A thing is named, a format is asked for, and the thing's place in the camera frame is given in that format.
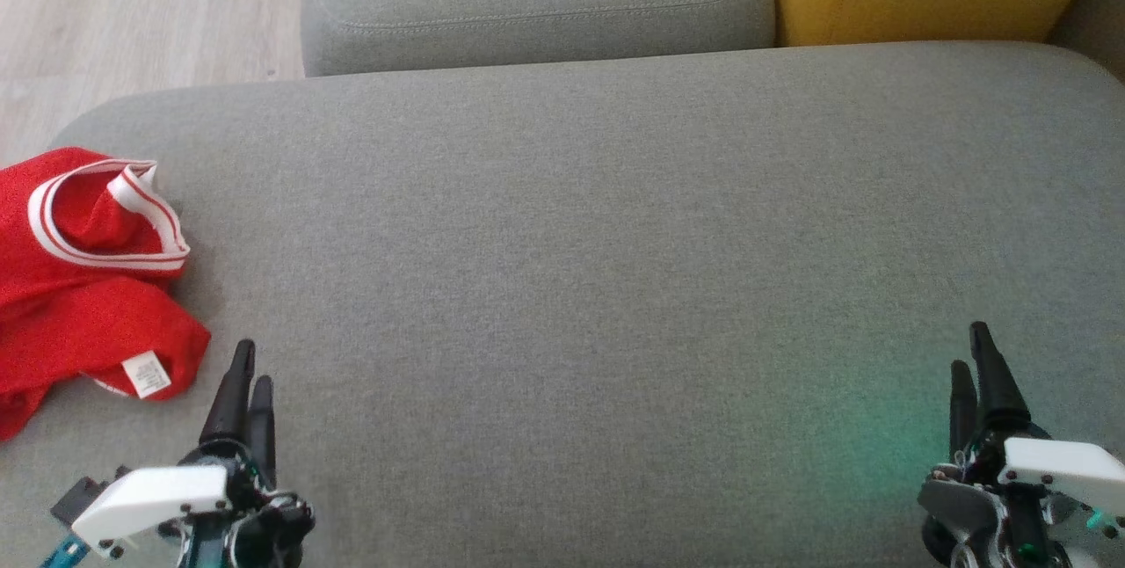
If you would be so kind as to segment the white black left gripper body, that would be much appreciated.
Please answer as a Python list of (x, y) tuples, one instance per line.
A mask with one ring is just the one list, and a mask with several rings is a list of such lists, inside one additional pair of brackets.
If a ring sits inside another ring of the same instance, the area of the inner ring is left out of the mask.
[(298, 567), (315, 508), (277, 488), (267, 462), (241, 443), (196, 447), (181, 463), (94, 483), (69, 531), (109, 560), (128, 537), (156, 531), (179, 544), (176, 567)]

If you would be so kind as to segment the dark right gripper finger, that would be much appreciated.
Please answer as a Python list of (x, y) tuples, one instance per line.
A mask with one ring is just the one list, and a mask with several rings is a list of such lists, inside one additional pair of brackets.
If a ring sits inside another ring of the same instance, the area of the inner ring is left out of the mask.
[(951, 363), (950, 456), (963, 456), (976, 438), (976, 385), (964, 360)]
[(974, 439), (987, 433), (1030, 436), (1030, 411), (983, 321), (969, 325), (969, 350), (976, 363), (979, 393)]

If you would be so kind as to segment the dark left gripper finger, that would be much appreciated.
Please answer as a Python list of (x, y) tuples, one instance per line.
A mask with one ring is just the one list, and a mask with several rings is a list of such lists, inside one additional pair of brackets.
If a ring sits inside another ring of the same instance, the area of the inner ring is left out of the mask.
[(230, 368), (214, 393), (210, 411), (200, 432), (200, 445), (215, 442), (245, 444), (245, 425), (250, 402), (250, 384), (256, 375), (256, 343), (242, 339), (236, 345)]
[(276, 412), (270, 376), (256, 379), (248, 408), (248, 447), (266, 488), (277, 487)]

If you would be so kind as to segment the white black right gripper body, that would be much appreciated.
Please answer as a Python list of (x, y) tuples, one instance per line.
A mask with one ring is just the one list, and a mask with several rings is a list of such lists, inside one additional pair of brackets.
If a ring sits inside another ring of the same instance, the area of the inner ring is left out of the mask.
[(1122, 460), (1092, 443), (950, 427), (950, 459), (925, 476), (921, 540), (943, 567), (1104, 567), (1052, 535), (1066, 520), (1122, 540)]

